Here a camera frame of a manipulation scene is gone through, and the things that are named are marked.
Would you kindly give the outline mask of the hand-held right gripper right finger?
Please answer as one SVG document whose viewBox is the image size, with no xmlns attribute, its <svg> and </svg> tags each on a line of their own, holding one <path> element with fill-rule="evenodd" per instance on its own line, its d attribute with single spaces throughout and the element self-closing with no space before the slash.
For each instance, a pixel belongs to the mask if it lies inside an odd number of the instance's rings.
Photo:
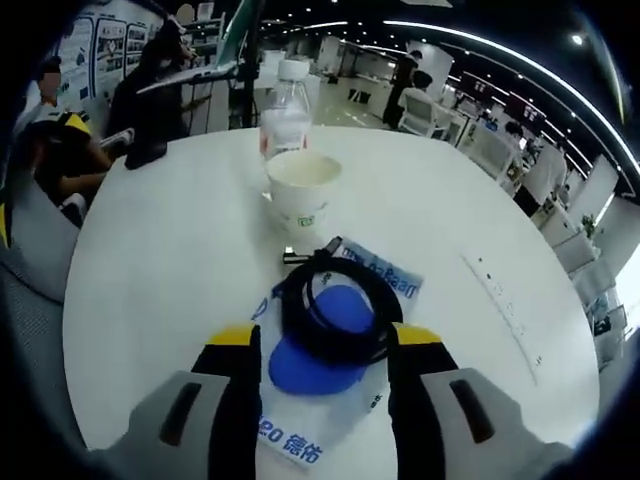
<svg viewBox="0 0 640 480">
<path fill-rule="evenodd" d="M 530 432 L 520 404 L 459 367 L 426 328 L 390 327 L 388 379 L 400 479 L 542 479 L 570 456 Z"/>
</svg>

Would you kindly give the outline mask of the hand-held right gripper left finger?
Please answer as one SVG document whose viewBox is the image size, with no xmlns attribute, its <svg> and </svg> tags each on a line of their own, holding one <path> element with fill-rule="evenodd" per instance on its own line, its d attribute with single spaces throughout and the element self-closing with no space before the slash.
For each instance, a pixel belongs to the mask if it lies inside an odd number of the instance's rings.
<svg viewBox="0 0 640 480">
<path fill-rule="evenodd" d="M 127 431 L 102 452 L 112 478 L 255 478 L 261 360 L 256 323 L 215 333 L 190 370 L 135 406 Z"/>
</svg>

